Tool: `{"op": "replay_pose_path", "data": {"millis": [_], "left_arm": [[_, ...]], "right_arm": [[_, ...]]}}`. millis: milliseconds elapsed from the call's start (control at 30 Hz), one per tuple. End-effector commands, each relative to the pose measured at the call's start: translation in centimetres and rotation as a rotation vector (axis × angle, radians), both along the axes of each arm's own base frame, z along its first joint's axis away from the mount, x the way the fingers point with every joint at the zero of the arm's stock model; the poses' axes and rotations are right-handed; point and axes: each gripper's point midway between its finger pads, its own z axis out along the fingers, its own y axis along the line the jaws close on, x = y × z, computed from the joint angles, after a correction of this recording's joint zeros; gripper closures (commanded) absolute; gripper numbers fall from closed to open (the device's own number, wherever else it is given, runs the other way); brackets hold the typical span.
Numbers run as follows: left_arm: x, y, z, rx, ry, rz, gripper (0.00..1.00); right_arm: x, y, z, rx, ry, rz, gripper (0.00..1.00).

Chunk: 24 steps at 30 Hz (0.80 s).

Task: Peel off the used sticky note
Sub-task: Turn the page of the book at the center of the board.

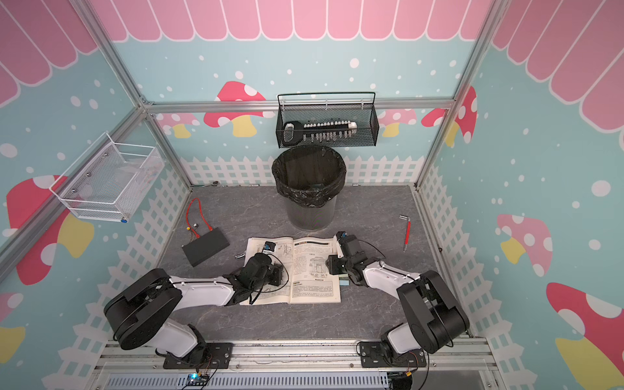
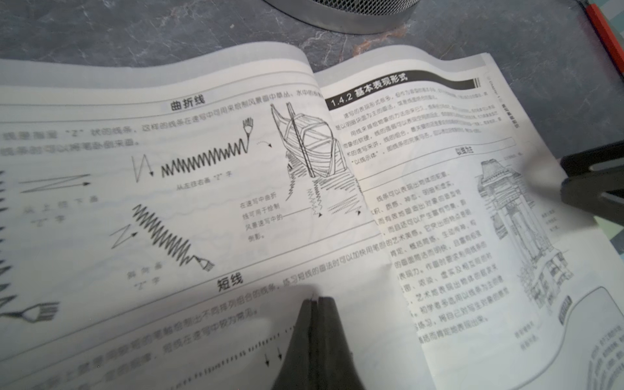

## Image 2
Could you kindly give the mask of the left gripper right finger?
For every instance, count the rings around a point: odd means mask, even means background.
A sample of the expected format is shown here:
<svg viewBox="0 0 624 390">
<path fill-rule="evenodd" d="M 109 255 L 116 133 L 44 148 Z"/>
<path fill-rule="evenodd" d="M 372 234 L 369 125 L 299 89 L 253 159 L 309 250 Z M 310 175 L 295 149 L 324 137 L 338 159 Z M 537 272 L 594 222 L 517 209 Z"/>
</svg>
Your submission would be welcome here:
<svg viewBox="0 0 624 390">
<path fill-rule="evenodd" d="M 317 388 L 364 389 L 332 297 L 318 299 L 315 331 Z"/>
</svg>

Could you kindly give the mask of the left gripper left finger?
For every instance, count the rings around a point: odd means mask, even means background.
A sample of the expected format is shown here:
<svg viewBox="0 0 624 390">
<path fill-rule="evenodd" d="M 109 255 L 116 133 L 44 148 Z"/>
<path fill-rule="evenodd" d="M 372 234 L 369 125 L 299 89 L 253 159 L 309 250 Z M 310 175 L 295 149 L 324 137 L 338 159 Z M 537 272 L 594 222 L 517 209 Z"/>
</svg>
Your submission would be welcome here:
<svg viewBox="0 0 624 390">
<path fill-rule="evenodd" d="M 283 365 L 272 389 L 295 390 L 319 387 L 319 304 L 302 302 Z"/>
</svg>

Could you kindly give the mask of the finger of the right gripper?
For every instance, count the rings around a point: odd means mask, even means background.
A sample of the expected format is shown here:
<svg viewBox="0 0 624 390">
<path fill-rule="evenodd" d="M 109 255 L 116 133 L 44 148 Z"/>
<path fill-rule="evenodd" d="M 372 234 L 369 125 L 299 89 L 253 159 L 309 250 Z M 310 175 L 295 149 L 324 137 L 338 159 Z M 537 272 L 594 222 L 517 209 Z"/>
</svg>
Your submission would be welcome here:
<svg viewBox="0 0 624 390">
<path fill-rule="evenodd" d="M 623 225 L 623 142 L 565 156 L 562 201 Z"/>
</svg>

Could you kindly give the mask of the sketch tutorial book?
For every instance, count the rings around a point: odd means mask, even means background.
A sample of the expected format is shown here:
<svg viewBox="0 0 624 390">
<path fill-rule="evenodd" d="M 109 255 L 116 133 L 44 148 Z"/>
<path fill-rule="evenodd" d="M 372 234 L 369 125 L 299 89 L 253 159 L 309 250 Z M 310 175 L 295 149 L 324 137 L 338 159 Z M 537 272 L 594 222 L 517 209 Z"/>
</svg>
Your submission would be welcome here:
<svg viewBox="0 0 624 390">
<path fill-rule="evenodd" d="M 268 389 L 332 297 L 367 389 L 620 389 L 623 262 L 491 55 L 1 63 L 1 386 Z"/>
</svg>

